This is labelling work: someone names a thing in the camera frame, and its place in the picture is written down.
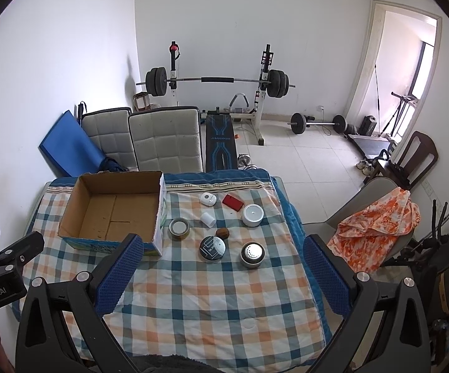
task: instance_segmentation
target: barbell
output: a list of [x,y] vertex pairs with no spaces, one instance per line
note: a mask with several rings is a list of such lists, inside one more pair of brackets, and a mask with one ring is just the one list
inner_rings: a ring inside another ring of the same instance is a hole
[[306,127],[308,128],[311,125],[331,125],[333,126],[333,130],[339,134],[345,133],[348,129],[348,123],[342,115],[335,115],[331,122],[308,122],[308,120],[310,120],[308,118],[313,119],[312,117],[308,117],[300,113],[294,113],[287,125],[290,125],[292,132],[296,135],[304,133],[306,131]]
[[145,82],[138,82],[137,85],[144,85],[147,92],[154,97],[163,96],[167,91],[167,83],[172,81],[200,81],[200,82],[257,82],[267,84],[266,90],[268,96],[272,98],[281,98],[287,95],[289,87],[295,88],[295,85],[289,84],[288,75],[281,70],[270,70],[267,80],[253,80],[249,78],[233,77],[192,77],[192,78],[171,78],[167,79],[166,69],[164,67],[154,67],[145,76]]

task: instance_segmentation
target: doorway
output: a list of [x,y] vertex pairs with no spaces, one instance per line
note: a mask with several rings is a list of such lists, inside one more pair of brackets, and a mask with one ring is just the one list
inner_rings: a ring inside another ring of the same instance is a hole
[[441,29],[437,15],[374,0],[347,121],[359,127],[371,116],[368,135],[405,140],[433,78]]

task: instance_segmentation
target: white padded chair back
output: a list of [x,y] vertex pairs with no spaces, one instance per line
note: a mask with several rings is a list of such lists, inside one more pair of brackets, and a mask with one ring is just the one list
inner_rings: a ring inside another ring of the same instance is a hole
[[137,112],[128,121],[140,171],[203,172],[198,108],[175,106]]
[[136,170],[137,160],[129,134],[129,114],[131,109],[128,107],[87,113],[81,127],[107,157],[129,170]]

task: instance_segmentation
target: blue yoga mat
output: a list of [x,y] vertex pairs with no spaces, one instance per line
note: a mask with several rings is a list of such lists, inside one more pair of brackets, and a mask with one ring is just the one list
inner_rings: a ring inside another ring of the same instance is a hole
[[64,112],[55,122],[39,147],[65,177],[96,173],[106,157],[74,119],[71,111]]

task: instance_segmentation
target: door frame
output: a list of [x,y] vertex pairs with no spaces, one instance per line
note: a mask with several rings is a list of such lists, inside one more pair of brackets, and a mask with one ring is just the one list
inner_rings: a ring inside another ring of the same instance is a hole
[[[404,133],[402,142],[406,142],[410,136],[410,132],[416,123],[419,113],[421,112],[425,101],[427,100],[430,84],[432,84],[433,75],[437,66],[437,60],[440,49],[440,39],[442,36],[442,17],[440,15],[410,7],[405,4],[394,3],[384,0],[372,0],[370,18],[368,21],[368,29],[366,31],[366,37],[363,44],[363,50],[361,59],[359,61],[356,77],[352,84],[351,92],[347,103],[345,105],[345,117],[348,123],[353,123],[358,116],[363,100],[368,90],[368,86],[371,82],[375,63],[377,61],[378,51],[380,49],[380,42],[382,41],[383,27],[385,22],[385,13],[387,11],[395,12],[398,14],[404,14],[410,17],[414,17],[420,20],[424,20],[424,16],[437,20],[437,28],[435,31],[435,42],[433,47],[432,66],[430,67],[430,73],[428,74],[427,84],[422,94],[422,98],[418,100],[413,117],[408,125],[406,132]],[[398,152],[399,143],[394,154]]]

